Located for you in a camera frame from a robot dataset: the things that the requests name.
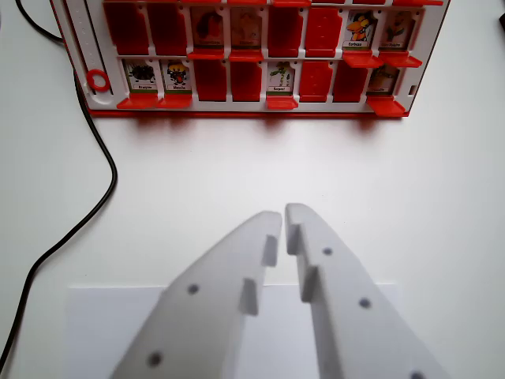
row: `character card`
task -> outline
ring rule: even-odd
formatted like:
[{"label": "character card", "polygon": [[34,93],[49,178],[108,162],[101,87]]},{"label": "character card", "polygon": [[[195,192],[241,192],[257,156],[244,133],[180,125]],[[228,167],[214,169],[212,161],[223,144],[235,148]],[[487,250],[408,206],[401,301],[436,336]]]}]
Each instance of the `character card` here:
[{"label": "character card", "polygon": [[232,7],[231,47],[233,49],[261,48],[261,17],[252,7]]},{"label": "character card", "polygon": [[400,70],[395,67],[383,65],[372,71],[367,95],[392,95]]},{"label": "character card", "polygon": [[289,62],[269,62],[267,95],[293,95],[294,69]]},{"label": "character card", "polygon": [[194,47],[223,48],[223,18],[213,6],[191,8]]},{"label": "character card", "polygon": [[165,93],[191,93],[189,67],[184,66],[180,59],[160,61]]},{"label": "character card", "polygon": [[386,26],[380,41],[381,50],[406,50],[412,36],[415,20],[412,13],[402,10],[390,12],[386,19]]},{"label": "character card", "polygon": [[155,71],[146,61],[123,59],[129,90],[134,93],[157,93]]},{"label": "character card", "polygon": [[344,32],[344,50],[368,50],[372,46],[377,19],[371,10],[351,10]]}]

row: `black wire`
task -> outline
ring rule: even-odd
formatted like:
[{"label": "black wire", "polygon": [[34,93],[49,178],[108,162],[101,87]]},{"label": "black wire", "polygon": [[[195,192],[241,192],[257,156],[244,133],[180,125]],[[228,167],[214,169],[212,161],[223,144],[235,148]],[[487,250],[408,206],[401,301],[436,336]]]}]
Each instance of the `black wire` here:
[{"label": "black wire", "polygon": [[53,42],[56,43],[63,43],[63,38],[55,36],[53,33],[49,33],[46,29],[41,28],[40,26],[37,25],[36,22],[26,13],[26,10],[24,10],[23,5],[21,4],[21,0],[16,0],[16,5],[21,14],[23,15],[24,19],[28,21],[28,23],[40,34],[42,34],[44,37],[50,39]]},{"label": "black wire", "polygon": [[[33,26],[33,28],[35,28],[35,30],[37,32],[43,34],[44,36],[46,36],[47,38],[51,39],[54,42],[57,42],[57,43],[63,42],[62,38],[57,37],[57,36],[49,33],[47,30],[42,29],[40,26],[38,26],[24,10],[24,8],[21,4],[21,0],[16,0],[16,5],[17,5],[17,8],[19,8],[19,10],[21,11],[21,14],[24,16],[24,18],[26,18],[26,20],[30,23],[31,26]],[[95,136],[96,142],[98,143],[99,147],[102,149],[102,152],[105,155],[105,158],[107,159],[107,162],[110,165],[110,170],[112,171],[112,179],[110,180],[109,188],[107,188],[107,191],[102,196],[100,201],[95,205],[95,207],[75,227],[73,227],[62,239],[60,239],[53,247],[51,247],[39,259],[37,259],[37,261],[33,264],[32,268],[30,268],[30,271],[28,272],[28,275],[26,276],[26,280],[24,281],[23,291],[21,292],[21,297],[19,300],[19,304],[17,306],[16,315],[14,316],[13,326],[10,329],[10,333],[9,333],[9,336],[7,337],[6,345],[5,345],[3,352],[2,352],[2,357],[0,358],[0,374],[2,374],[3,368],[7,362],[7,358],[9,357],[10,349],[12,348],[14,340],[16,339],[16,336],[17,336],[19,329],[21,327],[21,322],[23,321],[24,309],[26,308],[26,302],[28,301],[28,295],[30,292],[30,288],[32,287],[33,280],[35,279],[37,270],[39,269],[40,265],[48,257],[50,257],[53,253],[58,251],[58,249],[60,247],[65,245],[103,207],[103,205],[109,200],[110,195],[112,195],[112,193],[114,192],[114,190],[116,188],[116,184],[118,183],[118,169],[116,168],[116,163],[112,159],[112,156],[110,155],[109,150],[107,149],[100,134],[98,133],[98,130],[96,129],[95,124],[93,123],[93,119],[88,112],[88,108],[86,107],[86,102],[84,100],[84,95],[80,89],[79,81],[77,80],[77,75],[74,73],[73,77],[74,77],[74,81],[75,81],[75,85],[76,85],[77,98],[79,100],[80,109],[82,110],[84,118],[86,119],[86,122],[89,125],[89,129],[93,133],[93,136]]]}]

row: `game board slot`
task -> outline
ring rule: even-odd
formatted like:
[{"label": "game board slot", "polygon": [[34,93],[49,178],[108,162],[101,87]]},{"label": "game board slot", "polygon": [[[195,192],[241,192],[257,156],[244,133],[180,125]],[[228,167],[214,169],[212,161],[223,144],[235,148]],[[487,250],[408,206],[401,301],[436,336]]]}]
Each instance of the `game board slot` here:
[{"label": "game board slot", "polygon": [[224,58],[223,16],[214,6],[191,8],[193,52],[191,59],[219,60]]},{"label": "game board slot", "polygon": [[338,8],[311,7],[305,35],[305,56],[333,58],[341,26]]},{"label": "game board slot", "polygon": [[119,55],[148,54],[149,39],[144,15],[133,2],[104,2],[110,37]]},{"label": "game board slot", "polygon": [[230,35],[232,62],[259,62],[263,60],[261,53],[262,24],[258,10],[253,6],[233,6],[230,8]]},{"label": "game board slot", "polygon": [[367,76],[368,69],[356,69],[340,61],[333,85],[334,103],[359,103]]},{"label": "game board slot", "polygon": [[163,80],[164,97],[158,108],[186,108],[193,101],[191,69],[189,61],[162,59],[159,61]]},{"label": "game board slot", "polygon": [[256,62],[231,62],[230,70],[234,101],[260,101],[261,67]]},{"label": "game board slot", "polygon": [[147,3],[152,41],[157,55],[186,55],[184,15],[167,2]]},{"label": "game board slot", "polygon": [[219,60],[193,61],[199,101],[226,101],[226,68]]},{"label": "game board slot", "polygon": [[304,61],[301,68],[300,102],[324,103],[330,91],[331,69],[330,62]]},{"label": "game board slot", "polygon": [[368,96],[366,103],[380,117],[402,117],[405,108],[393,96]]},{"label": "game board slot", "polygon": [[148,109],[158,103],[158,85],[152,62],[144,59],[122,59],[129,97],[118,104],[118,109]]},{"label": "game board slot", "polygon": [[298,8],[271,7],[268,18],[268,55],[297,57],[302,27],[303,17]]}]

